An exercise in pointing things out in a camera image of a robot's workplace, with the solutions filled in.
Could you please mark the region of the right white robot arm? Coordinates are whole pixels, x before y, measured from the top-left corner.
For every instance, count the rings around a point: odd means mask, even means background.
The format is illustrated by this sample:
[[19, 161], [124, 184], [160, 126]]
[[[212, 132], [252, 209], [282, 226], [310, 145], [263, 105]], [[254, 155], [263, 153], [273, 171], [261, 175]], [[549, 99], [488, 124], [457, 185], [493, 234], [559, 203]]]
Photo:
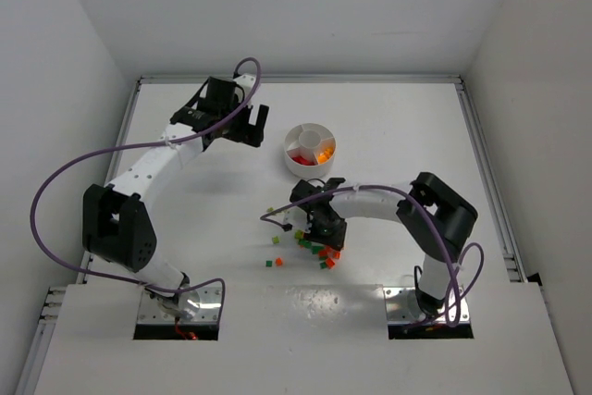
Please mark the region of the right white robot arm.
[[347, 221], [368, 218], [402, 224], [425, 254], [422, 274], [415, 284], [415, 298], [426, 315], [444, 306], [450, 271], [459, 263], [478, 213], [461, 195], [433, 173], [422, 172], [408, 191], [388, 185], [348, 184], [331, 178], [315, 186], [300, 180], [290, 203], [306, 214], [304, 238], [340, 251]]

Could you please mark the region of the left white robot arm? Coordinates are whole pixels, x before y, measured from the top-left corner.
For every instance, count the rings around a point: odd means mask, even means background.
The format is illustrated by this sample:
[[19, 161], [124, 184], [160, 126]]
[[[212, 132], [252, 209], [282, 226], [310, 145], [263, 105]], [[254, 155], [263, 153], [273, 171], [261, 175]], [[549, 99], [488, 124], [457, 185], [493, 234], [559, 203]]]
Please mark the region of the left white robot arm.
[[253, 75], [210, 77], [169, 120], [158, 144], [104, 186], [83, 194], [82, 243], [85, 250], [129, 271], [151, 293], [175, 298], [189, 279], [157, 251], [150, 209], [158, 194], [178, 173], [223, 138], [252, 147], [261, 145], [269, 111], [260, 106], [254, 123]]

